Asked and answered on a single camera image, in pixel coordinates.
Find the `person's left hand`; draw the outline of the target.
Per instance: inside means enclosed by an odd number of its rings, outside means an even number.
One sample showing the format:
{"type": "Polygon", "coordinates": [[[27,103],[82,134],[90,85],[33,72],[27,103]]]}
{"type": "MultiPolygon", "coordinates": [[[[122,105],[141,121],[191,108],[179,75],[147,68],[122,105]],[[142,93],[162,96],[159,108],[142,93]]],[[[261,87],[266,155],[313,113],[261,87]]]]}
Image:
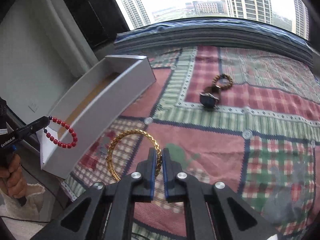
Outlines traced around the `person's left hand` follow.
{"type": "Polygon", "coordinates": [[[23,176],[20,166],[20,156],[13,155],[8,168],[1,167],[1,191],[16,199],[20,199],[26,195],[27,182],[23,176]]]}

